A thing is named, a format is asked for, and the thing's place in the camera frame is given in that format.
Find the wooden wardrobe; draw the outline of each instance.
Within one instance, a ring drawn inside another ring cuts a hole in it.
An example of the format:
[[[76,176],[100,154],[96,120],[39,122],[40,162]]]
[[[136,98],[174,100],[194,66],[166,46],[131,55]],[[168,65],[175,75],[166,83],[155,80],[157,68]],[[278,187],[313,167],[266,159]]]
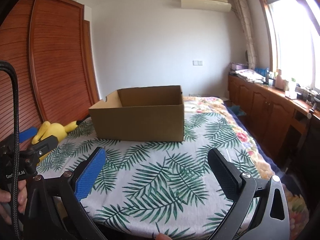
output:
[[[72,0],[20,0],[0,26],[0,59],[18,76],[20,131],[81,120],[98,101],[83,17],[84,5]],[[0,72],[0,140],[11,133],[11,81]]]

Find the black braided cable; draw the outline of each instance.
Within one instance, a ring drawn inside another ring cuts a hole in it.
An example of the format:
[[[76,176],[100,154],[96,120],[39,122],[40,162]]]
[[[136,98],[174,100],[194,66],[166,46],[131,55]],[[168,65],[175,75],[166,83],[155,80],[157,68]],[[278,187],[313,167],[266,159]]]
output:
[[[17,74],[12,65],[4,60],[0,60],[0,70],[5,71],[11,78],[13,93],[13,133],[14,133],[14,159],[12,168],[11,183],[11,219],[15,235],[20,237],[18,222],[18,172],[19,172],[19,93]]]

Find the bolt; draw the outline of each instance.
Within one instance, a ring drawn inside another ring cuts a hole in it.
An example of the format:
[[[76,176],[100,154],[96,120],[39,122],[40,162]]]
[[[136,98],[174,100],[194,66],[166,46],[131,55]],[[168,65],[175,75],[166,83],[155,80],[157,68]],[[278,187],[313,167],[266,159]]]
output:
[[[250,175],[250,173],[248,173],[248,172],[243,172],[243,173],[242,173],[242,177],[244,177],[245,179],[250,179],[250,178],[251,178],[251,175]]]
[[[66,178],[70,177],[71,175],[72,175],[72,171],[65,171],[63,173],[63,177],[66,177]]]
[[[275,182],[279,182],[279,181],[280,181],[280,178],[279,178],[277,175],[273,175],[273,176],[272,176],[272,179],[273,179]]]
[[[41,175],[36,175],[36,176],[34,177],[34,180],[35,180],[35,181],[39,181],[39,180],[41,180],[41,178],[42,178]]]

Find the purple box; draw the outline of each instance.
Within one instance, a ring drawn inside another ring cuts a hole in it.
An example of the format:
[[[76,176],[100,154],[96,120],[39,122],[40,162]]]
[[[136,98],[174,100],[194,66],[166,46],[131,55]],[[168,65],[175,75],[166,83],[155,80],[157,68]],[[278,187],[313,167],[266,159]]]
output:
[[[243,69],[248,69],[248,65],[241,64],[241,63],[230,62],[230,68],[233,69],[233,70],[243,70]]]

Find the floral bedspread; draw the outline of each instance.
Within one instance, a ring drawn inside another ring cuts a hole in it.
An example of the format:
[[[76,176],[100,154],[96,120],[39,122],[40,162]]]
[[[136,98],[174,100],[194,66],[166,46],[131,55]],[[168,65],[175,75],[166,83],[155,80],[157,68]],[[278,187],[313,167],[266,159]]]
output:
[[[152,238],[159,232],[172,239],[205,239],[232,205],[207,163],[218,148],[240,171],[269,179],[274,172],[255,141],[240,128],[218,98],[185,97],[183,142],[128,142],[98,139],[90,118],[71,132],[38,166],[45,178],[60,176],[87,159],[98,146],[106,164],[89,196],[81,201],[92,219],[107,227]],[[301,196],[285,187],[291,239],[308,222]],[[257,199],[239,234],[249,223]]]

